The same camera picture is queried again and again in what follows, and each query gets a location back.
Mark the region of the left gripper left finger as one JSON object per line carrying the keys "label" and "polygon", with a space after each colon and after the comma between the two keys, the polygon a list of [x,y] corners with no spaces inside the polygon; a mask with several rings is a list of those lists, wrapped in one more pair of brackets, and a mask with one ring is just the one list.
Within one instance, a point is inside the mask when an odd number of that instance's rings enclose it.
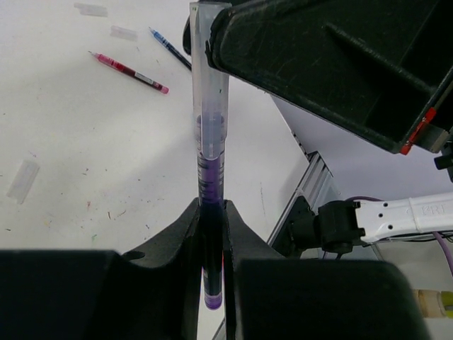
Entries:
{"label": "left gripper left finger", "polygon": [[140,246],[1,252],[2,339],[195,339],[197,201]]}

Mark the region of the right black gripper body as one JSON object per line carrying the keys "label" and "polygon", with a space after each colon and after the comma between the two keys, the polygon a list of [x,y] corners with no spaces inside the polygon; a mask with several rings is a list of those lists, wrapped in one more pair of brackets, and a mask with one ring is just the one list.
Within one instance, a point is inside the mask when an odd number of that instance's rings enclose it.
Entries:
{"label": "right black gripper body", "polygon": [[401,153],[414,147],[443,151],[452,140],[452,66],[406,65],[410,84],[401,115],[405,123]]}

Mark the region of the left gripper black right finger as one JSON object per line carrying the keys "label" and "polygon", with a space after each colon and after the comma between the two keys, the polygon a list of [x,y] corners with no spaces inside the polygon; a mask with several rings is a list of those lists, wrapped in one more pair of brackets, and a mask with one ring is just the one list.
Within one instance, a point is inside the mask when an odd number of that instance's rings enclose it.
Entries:
{"label": "left gripper black right finger", "polygon": [[287,259],[225,204],[228,339],[428,339],[413,291],[393,264]]}

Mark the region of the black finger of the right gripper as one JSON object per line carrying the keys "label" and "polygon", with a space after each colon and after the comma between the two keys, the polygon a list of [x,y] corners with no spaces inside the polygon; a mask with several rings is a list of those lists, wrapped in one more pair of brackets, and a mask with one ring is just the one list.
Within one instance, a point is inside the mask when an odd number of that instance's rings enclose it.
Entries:
{"label": "black finger of the right gripper", "polygon": [[452,2],[247,1],[210,41],[218,69],[397,154],[403,68],[452,66]]}

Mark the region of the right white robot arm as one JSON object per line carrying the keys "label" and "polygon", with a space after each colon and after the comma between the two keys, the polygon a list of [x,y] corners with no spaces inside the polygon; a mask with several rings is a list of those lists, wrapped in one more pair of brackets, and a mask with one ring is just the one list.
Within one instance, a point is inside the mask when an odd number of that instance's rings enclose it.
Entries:
{"label": "right white robot arm", "polygon": [[[234,1],[214,21],[211,64],[392,154],[419,146],[452,168],[451,1]],[[285,256],[337,255],[452,229],[452,195],[292,208]]]}

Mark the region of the purple pen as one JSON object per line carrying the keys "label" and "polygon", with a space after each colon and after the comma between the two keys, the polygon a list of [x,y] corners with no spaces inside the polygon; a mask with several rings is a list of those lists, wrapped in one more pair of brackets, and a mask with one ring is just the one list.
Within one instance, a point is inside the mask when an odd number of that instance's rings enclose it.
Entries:
{"label": "purple pen", "polygon": [[209,160],[201,152],[201,117],[195,119],[197,182],[202,245],[202,275],[205,305],[217,310],[222,305],[222,226],[224,224],[224,151]]}

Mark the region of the red pen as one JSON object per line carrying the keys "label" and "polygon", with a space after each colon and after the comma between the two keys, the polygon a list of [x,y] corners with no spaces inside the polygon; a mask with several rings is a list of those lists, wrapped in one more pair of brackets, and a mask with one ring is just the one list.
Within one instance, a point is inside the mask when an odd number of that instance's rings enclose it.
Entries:
{"label": "red pen", "polygon": [[154,90],[156,90],[162,94],[169,93],[168,87],[164,86],[163,84],[161,84],[157,81],[154,81],[153,79],[143,75],[142,73],[139,73],[139,72],[131,69],[130,67],[128,67],[104,54],[92,52],[92,51],[88,51],[88,53],[91,56],[93,56],[96,60],[98,60],[100,63],[102,63],[112,69],[115,69],[119,73],[125,74],[128,77],[136,79],[137,81],[140,81],[143,84],[146,84],[147,86],[152,87]]}

